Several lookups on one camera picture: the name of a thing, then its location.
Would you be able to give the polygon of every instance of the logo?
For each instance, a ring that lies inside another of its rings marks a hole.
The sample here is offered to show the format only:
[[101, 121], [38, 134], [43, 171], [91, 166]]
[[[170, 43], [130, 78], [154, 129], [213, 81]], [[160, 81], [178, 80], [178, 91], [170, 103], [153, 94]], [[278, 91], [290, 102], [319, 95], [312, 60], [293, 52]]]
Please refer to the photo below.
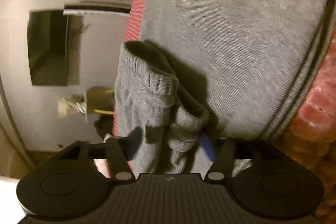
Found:
[[168, 180], [168, 181], [173, 181], [174, 178], [173, 178], [173, 177], [169, 177], [169, 178], [166, 178], [166, 180]]

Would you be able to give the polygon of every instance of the white wall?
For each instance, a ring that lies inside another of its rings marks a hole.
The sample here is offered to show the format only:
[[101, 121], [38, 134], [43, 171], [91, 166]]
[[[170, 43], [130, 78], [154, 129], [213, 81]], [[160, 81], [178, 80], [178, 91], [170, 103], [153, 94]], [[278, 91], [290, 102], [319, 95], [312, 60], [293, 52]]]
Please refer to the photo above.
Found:
[[58, 118], [55, 98], [82, 94], [93, 85], [114, 85], [119, 47], [127, 17], [86, 16], [91, 24], [81, 37], [79, 85], [33, 87], [27, 51], [27, 19], [30, 10], [62, 9], [80, 0], [0, 0], [0, 73], [14, 121], [29, 150], [55, 151], [75, 140], [99, 142], [93, 127], [80, 114]]

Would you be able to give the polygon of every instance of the round black pad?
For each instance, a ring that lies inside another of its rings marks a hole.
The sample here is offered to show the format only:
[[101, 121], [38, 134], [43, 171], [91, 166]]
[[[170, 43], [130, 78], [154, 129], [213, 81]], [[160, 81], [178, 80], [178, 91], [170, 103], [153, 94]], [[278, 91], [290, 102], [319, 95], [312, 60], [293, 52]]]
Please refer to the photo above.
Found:
[[99, 207], [107, 197], [108, 180], [97, 170], [58, 161], [53, 173], [28, 174], [16, 188], [24, 210], [43, 219], [71, 219]]
[[231, 191], [251, 213], [290, 219], [313, 213], [324, 189], [315, 174], [297, 163], [272, 160], [238, 173], [232, 180]]

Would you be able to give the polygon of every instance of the blue object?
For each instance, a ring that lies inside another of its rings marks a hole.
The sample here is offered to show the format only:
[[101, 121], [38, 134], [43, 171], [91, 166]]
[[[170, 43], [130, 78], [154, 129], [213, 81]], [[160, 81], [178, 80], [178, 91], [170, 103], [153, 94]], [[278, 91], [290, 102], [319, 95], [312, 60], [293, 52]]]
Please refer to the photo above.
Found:
[[211, 161], [215, 161], [215, 146], [210, 138], [205, 135], [205, 133], [201, 133], [198, 139], [199, 146], [203, 148], [205, 154]]

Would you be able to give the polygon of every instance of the red fabric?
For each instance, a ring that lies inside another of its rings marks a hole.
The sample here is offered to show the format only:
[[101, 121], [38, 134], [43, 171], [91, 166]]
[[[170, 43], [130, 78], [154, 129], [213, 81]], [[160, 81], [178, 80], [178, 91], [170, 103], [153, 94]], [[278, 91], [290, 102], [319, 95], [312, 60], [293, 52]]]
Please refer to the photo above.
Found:
[[[137, 40], [145, 0], [133, 0], [125, 40]], [[325, 223], [336, 223], [336, 33], [320, 71], [278, 148], [312, 169], [328, 189], [317, 214]], [[118, 134], [115, 119], [113, 133]]]
[[117, 119], [117, 109], [116, 109], [116, 104], [113, 106], [113, 111], [115, 115], [113, 116], [113, 127], [112, 127], [112, 135], [113, 136], [119, 136], [118, 134], [118, 119]]

